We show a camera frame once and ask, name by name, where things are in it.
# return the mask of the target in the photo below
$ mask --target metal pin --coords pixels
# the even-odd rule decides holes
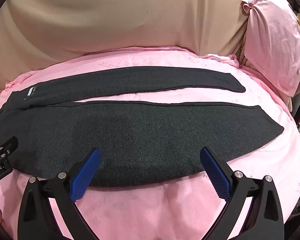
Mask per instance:
[[[29,179],[29,182],[30,182],[30,183],[34,183],[34,182],[35,182],[35,177],[31,177],[31,178]]]
[[[236,171],[234,173],[234,175],[237,177],[237,178],[242,178],[243,177],[243,173],[241,171]]]
[[[267,176],[266,176],[266,181],[271,182],[271,181],[272,181],[272,178],[271,178],[269,175],[267,175]]]
[[[60,173],[58,174],[58,178],[59,178],[59,179],[64,179],[66,176],[67,176],[67,174],[66,174],[65,172],[60,172]]]

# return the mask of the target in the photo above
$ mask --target white label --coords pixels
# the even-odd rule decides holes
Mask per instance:
[[[32,88],[29,89],[28,96],[31,95],[33,88],[34,87],[32,87]]]

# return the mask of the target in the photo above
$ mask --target blue gripper pad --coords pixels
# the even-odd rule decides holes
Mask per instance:
[[[231,198],[231,184],[216,160],[210,154],[207,148],[202,148],[200,151],[200,161],[204,167],[215,191],[219,198],[226,202]]]
[[[101,162],[101,152],[95,149],[70,184],[69,197],[72,202],[81,199],[86,192]]]

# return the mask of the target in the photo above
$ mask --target pink bedspread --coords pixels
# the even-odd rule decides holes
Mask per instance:
[[[246,88],[245,93],[209,88],[137,93],[93,100],[138,100],[157,103],[223,101],[260,105],[284,132],[262,148],[228,164],[247,177],[270,175],[277,187],[284,220],[300,196],[300,134],[282,101],[257,77],[238,69],[234,56],[199,57],[180,48],[128,48],[88,55],[19,76],[0,94],[0,108],[12,91],[59,77],[117,67],[159,65],[212,69],[231,73]],[[13,171],[0,181],[0,208],[10,233],[17,239],[20,202],[29,176]],[[63,234],[66,229],[54,200],[52,209]],[[89,188],[76,202],[82,215],[101,240],[199,240],[213,224],[225,202],[218,198],[205,172],[182,179],[129,188]],[[248,212],[246,201],[230,237],[237,235]]]

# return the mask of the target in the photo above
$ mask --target metal bolt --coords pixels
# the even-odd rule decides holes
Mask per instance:
[[[35,182],[35,177],[31,177],[31,178],[29,179],[29,182],[30,182],[30,183],[34,183],[34,182]]]
[[[59,179],[64,179],[66,176],[67,176],[67,174],[66,174],[65,172],[60,172],[60,173],[58,174],[58,178],[59,178]]]
[[[243,177],[243,173],[241,171],[236,171],[234,173],[234,175],[237,177],[237,178],[242,178]]]
[[[266,176],[266,181],[271,182],[271,181],[272,181],[272,178],[271,178],[269,175],[267,175],[267,176]]]

